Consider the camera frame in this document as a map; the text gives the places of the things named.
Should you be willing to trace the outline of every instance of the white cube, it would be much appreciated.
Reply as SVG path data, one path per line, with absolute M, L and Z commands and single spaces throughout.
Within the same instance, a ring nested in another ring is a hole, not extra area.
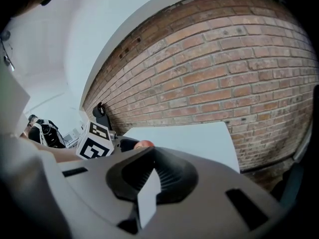
M 76 149 L 76 155 L 83 159 L 105 157 L 114 151 L 109 129 L 96 122 L 85 125 Z

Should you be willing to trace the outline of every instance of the white ceiling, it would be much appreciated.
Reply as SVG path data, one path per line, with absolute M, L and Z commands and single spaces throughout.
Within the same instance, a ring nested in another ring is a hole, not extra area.
M 15 66 L 13 75 L 22 85 L 34 75 L 63 70 L 65 40 L 79 2 L 52 0 L 9 22 L 11 37 L 4 46 Z

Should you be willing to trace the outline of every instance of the black and white pattern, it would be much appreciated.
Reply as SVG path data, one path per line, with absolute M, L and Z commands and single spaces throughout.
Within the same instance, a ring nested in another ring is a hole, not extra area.
M 110 140 L 108 131 L 106 129 L 94 124 L 94 123 L 90 124 L 90 131 L 89 132 L 92 134 L 95 134 L 103 139 Z
M 90 158 L 98 158 L 98 157 L 105 157 L 110 150 L 99 143 L 87 138 L 85 141 L 80 156 L 90 159 Z

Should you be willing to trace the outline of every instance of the white table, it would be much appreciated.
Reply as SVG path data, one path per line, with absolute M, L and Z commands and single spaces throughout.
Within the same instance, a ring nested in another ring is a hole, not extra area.
M 159 127 L 135 127 L 124 136 L 149 140 L 158 147 L 183 151 L 220 162 L 239 172 L 235 148 L 224 122 Z

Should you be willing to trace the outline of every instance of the black bag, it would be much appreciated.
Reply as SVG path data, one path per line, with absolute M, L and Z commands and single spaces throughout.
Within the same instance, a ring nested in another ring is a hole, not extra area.
M 40 142 L 43 145 L 61 148 L 65 147 L 63 138 L 57 128 L 49 120 L 42 119 L 40 123 L 35 123 L 35 127 L 40 130 Z

